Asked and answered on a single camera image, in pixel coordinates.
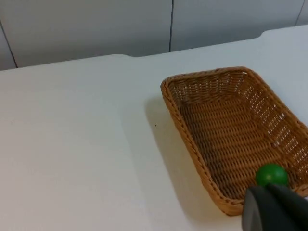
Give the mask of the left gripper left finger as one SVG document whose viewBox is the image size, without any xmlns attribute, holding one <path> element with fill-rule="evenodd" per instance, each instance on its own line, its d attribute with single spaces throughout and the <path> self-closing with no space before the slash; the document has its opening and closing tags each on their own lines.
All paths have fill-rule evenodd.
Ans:
<svg viewBox="0 0 308 231">
<path fill-rule="evenodd" d="M 296 231 L 297 224 L 267 189 L 253 186 L 245 193 L 242 230 Z"/>
</svg>

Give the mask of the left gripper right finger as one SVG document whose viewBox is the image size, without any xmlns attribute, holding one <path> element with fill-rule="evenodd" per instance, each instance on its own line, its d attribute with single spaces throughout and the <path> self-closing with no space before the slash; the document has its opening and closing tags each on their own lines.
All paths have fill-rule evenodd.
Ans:
<svg viewBox="0 0 308 231">
<path fill-rule="evenodd" d="M 301 228 L 308 230 L 308 201 L 283 185 L 268 184 L 267 190 Z"/>
</svg>

